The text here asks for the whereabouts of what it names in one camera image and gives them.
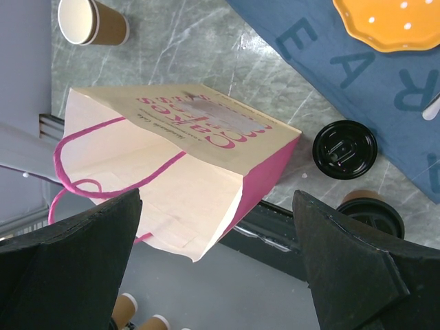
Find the white cup rim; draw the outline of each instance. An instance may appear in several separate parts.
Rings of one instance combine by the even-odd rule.
[[[60,18],[61,11],[60,11],[60,8],[63,5],[63,2],[65,2],[65,1],[72,1],[72,0],[61,0],[59,5],[58,5],[58,26],[60,27],[61,33],[66,38],[66,40],[69,41],[73,45],[89,45],[90,43],[92,43],[96,39],[96,36],[98,35],[98,31],[99,31],[99,26],[100,26],[100,17],[99,17],[99,11],[98,11],[98,6],[96,5],[96,2],[94,0],[87,0],[87,2],[90,5],[90,10],[92,12],[95,12],[95,15],[96,15],[96,29],[95,29],[94,35],[92,36],[92,38],[89,41],[87,41],[89,39],[89,37],[90,37],[90,33],[92,32],[92,29],[93,29],[93,26],[94,26],[93,22],[92,22],[92,24],[90,26],[90,33],[87,36],[87,38],[85,40],[83,40],[83,41],[73,41],[65,33],[65,31],[63,29],[63,24],[61,23],[61,18]]]
[[[170,323],[169,323],[168,320],[165,319],[165,317],[163,317],[162,315],[155,314],[155,315],[153,315],[152,317],[153,317],[153,318],[158,318],[159,320],[161,320],[161,321],[165,324],[165,326],[166,326],[166,328],[167,328],[168,330],[171,329],[171,327],[170,327]]]

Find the paper bag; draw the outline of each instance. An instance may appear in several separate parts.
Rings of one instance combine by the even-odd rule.
[[[137,236],[197,261],[274,187],[299,136],[203,85],[75,88],[54,157],[97,204],[139,188]]]

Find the pink bag handle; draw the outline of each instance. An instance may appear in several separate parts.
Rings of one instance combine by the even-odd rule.
[[[176,156],[172,157],[167,162],[165,162],[162,166],[160,166],[157,170],[155,170],[151,175],[149,175],[145,179],[142,179],[141,181],[139,181],[135,184],[132,184],[131,186],[129,186],[125,189],[121,189],[121,190],[103,192],[100,183],[97,182],[96,180],[93,180],[93,179],[82,179],[82,180],[79,180],[79,181],[72,183],[72,181],[70,180],[69,176],[67,175],[67,173],[64,169],[63,163],[61,162],[61,151],[63,150],[64,146],[67,143],[69,143],[75,139],[81,138],[82,136],[84,136],[86,134],[89,134],[93,131],[97,131],[98,129],[102,129],[102,128],[107,127],[107,126],[114,124],[116,122],[121,122],[123,120],[125,120],[124,117],[118,117],[118,118],[114,118],[112,120],[108,120],[106,122],[102,122],[102,123],[97,124],[95,126],[89,127],[88,129],[83,129],[82,131],[78,131],[76,133],[68,135],[68,136],[64,137],[58,143],[58,145],[56,146],[55,151],[54,151],[55,173],[58,176],[58,178],[60,179],[61,183],[64,185],[65,189],[63,189],[62,191],[60,191],[57,194],[57,196],[54,198],[54,200],[50,206],[50,209],[49,209],[49,224],[50,225],[53,224],[53,222],[54,222],[54,209],[56,207],[56,204],[59,202],[60,198],[67,191],[74,193],[76,195],[87,197],[87,198],[97,198],[97,199],[114,198],[114,197],[117,197],[117,196],[121,195],[122,193],[130,191],[134,188],[140,188],[140,187],[143,187],[143,186],[149,184],[156,177],[158,177],[164,171],[166,171],[166,169],[168,169],[171,165],[173,165],[175,162],[177,162],[177,160],[179,160],[180,158],[182,158],[183,156],[186,155],[185,151],[181,151]],[[91,191],[86,191],[86,190],[80,189],[78,187],[78,185],[83,184],[83,183],[91,183],[91,184],[97,185],[98,192],[91,192]],[[137,243],[138,241],[141,241],[143,239],[146,239],[150,236],[152,236],[151,233],[147,233],[147,234],[139,237],[138,239],[136,239],[135,243]]]

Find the brown paper cup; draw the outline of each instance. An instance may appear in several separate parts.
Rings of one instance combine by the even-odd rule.
[[[122,45],[130,35],[125,17],[95,0],[61,0],[58,24],[74,45]]]
[[[400,239],[405,237],[402,217],[374,191],[352,191],[336,210],[394,237]]]
[[[373,198],[373,199],[378,199],[380,201],[384,201],[384,198],[374,191],[354,190],[354,191],[350,192],[347,196],[344,197],[341,204],[343,204],[347,201],[350,201],[352,199],[357,199],[357,198]]]
[[[170,324],[162,315],[154,315],[137,330],[170,330]]]
[[[116,299],[111,317],[118,329],[123,329],[138,310],[136,299],[130,294],[122,294]]]

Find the cakes logo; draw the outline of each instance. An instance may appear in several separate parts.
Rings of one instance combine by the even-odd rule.
[[[172,127],[184,133],[188,129],[203,133],[203,139],[223,149],[233,149],[237,143],[247,142],[272,129],[204,95],[137,100],[163,115],[163,119]]]

